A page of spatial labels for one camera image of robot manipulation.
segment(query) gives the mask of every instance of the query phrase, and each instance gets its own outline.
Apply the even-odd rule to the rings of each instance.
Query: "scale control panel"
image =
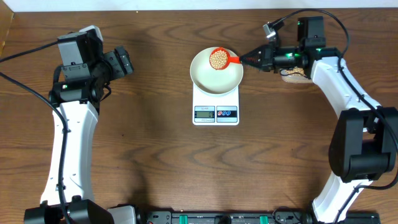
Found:
[[[225,123],[231,123],[230,125],[237,125],[238,107],[237,106],[195,106],[195,114],[193,121],[194,124],[213,123],[207,125],[226,125]]]

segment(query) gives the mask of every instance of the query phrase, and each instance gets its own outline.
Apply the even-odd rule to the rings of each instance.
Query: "green clip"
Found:
[[[260,216],[260,224],[268,224],[268,216]]]
[[[188,224],[188,216],[180,215],[180,224]]]

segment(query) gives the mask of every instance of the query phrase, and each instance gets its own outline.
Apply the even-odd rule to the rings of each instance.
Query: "wooden tabletop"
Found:
[[[336,114],[315,85],[245,67],[240,124],[192,124],[192,58],[207,47],[238,55],[266,44],[262,25],[293,10],[17,13],[3,57],[98,26],[104,50],[123,45],[135,72],[112,82],[101,103],[91,179],[96,203],[144,208],[253,211],[307,208],[330,175],[328,147]],[[398,9],[331,9],[351,34],[346,61],[362,87],[398,107]],[[317,13],[301,14],[318,15]],[[280,31],[296,45],[297,17]],[[344,47],[337,23],[325,18],[328,46]],[[61,64],[57,47],[4,62],[5,74],[44,96]],[[21,223],[37,207],[50,169],[51,109],[0,81],[0,223]],[[386,185],[396,169],[374,185]],[[377,211],[398,222],[398,187],[365,190],[352,210]]]

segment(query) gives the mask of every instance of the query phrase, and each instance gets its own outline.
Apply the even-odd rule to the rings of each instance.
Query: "white digital scale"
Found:
[[[210,54],[214,49],[216,47],[202,50],[192,60],[192,123],[210,126],[238,125],[238,85],[243,78],[243,66],[231,63],[224,70],[215,70],[209,63]],[[236,56],[232,51],[226,50],[231,56]]]

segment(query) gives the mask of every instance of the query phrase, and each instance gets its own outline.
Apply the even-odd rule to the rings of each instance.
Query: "grain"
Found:
[[[214,69],[222,69],[228,60],[228,56],[224,50],[217,50],[210,55],[210,65]]]

